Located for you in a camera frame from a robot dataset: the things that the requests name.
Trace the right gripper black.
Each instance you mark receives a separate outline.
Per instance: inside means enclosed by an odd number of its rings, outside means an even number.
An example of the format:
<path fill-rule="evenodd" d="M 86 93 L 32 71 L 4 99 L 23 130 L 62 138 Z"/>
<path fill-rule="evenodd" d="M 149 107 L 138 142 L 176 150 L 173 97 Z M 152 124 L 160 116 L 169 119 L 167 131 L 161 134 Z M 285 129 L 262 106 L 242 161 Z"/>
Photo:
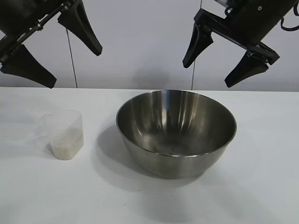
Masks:
<path fill-rule="evenodd" d="M 287 0 L 220 0 L 225 7 L 225 18 L 203 8 L 194 17 L 189 47 L 183 67 L 189 68 L 195 59 L 213 43 L 211 34 L 242 47 L 247 52 L 225 78 L 228 88 L 254 75 L 264 73 L 279 55 L 262 43 L 262 39 L 289 11 Z"/>

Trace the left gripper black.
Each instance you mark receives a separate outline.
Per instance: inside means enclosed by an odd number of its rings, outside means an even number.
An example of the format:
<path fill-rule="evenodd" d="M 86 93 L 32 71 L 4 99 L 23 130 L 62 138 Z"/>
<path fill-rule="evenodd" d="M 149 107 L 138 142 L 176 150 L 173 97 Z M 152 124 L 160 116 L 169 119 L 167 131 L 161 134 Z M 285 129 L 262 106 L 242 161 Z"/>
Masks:
<path fill-rule="evenodd" d="M 5 34 L 0 40 L 2 73 L 23 77 L 48 88 L 55 86 L 57 79 L 22 43 L 59 12 L 59 24 L 96 56 L 102 53 L 102 45 L 90 25 L 83 3 L 77 0 L 2 0 L 0 30 Z"/>

